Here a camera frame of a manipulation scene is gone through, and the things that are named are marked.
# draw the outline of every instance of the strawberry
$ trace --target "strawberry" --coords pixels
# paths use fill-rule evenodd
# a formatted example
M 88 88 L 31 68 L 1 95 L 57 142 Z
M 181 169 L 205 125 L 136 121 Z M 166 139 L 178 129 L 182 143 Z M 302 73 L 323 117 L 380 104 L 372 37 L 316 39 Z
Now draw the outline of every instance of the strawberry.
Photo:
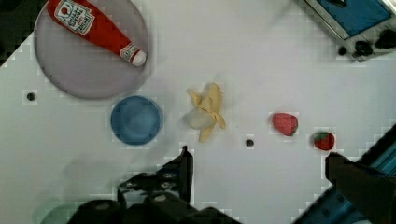
M 332 133 L 321 132 L 314 135 L 314 142 L 318 149 L 329 151 L 334 147 L 335 139 Z
M 275 113 L 272 122 L 274 127 L 286 136 L 293 136 L 298 128 L 298 119 L 286 113 Z

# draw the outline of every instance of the red strawberry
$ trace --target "red strawberry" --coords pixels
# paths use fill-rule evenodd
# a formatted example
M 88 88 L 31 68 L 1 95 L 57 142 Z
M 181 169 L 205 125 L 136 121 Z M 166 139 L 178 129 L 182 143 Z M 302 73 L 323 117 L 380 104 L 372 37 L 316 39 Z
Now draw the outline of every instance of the red strawberry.
M 290 114 L 275 113 L 272 122 L 274 127 L 286 136 L 293 136 L 298 128 L 298 119 Z
M 332 133 L 321 132 L 314 135 L 314 141 L 315 147 L 323 151 L 329 151 L 334 147 L 335 139 Z

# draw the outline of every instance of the black screw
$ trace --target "black screw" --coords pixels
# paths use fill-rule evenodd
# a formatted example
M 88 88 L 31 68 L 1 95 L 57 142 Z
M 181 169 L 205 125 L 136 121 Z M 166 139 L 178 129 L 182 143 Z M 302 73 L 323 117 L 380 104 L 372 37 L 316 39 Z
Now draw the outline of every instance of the black screw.
M 344 47 L 341 47 L 341 48 L 338 50 L 338 54 L 341 55 L 341 56 L 346 55 L 346 53 L 347 53 L 347 49 L 344 48 Z
M 26 95 L 26 98 L 28 99 L 28 101 L 34 101 L 35 100 L 35 93 L 30 92 Z
M 344 202 L 344 197 L 342 195 L 338 195 L 337 196 L 337 200 L 338 200 L 338 202 L 343 203 Z
M 251 140 L 251 139 L 248 139 L 248 140 L 246 141 L 246 144 L 247 144 L 247 147 L 253 147 L 253 146 L 254 146 L 254 141 Z

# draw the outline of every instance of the blue device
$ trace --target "blue device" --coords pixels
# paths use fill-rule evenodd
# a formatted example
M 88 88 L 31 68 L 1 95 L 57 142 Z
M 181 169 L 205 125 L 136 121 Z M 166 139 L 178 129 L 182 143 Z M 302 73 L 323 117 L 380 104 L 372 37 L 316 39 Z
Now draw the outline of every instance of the blue device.
M 396 50 L 396 1 L 299 0 L 354 60 Z

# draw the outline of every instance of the hole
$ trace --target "hole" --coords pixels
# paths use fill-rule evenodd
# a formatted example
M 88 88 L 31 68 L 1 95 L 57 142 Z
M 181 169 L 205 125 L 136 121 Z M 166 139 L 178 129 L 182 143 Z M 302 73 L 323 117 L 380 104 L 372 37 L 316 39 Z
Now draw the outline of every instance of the hole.
M 343 203 L 345 199 L 342 195 L 338 195 L 337 200 L 338 200 L 338 202 Z
M 347 54 L 347 49 L 344 48 L 344 47 L 341 47 L 341 48 L 338 50 L 338 54 L 341 55 L 341 56 L 346 55 L 346 54 Z
M 254 146 L 254 141 L 251 140 L 251 139 L 248 139 L 248 140 L 246 141 L 246 144 L 247 144 L 247 147 L 253 147 L 253 146 Z
M 219 217 L 214 217 L 210 220 L 210 224 L 221 224 L 222 221 Z
M 330 214 L 329 210 L 327 210 L 327 209 L 323 209 L 322 213 L 323 213 L 323 216 L 325 216 L 325 217 L 328 217 Z
M 35 100 L 35 93 L 30 92 L 26 95 L 26 98 L 28 101 L 34 101 Z

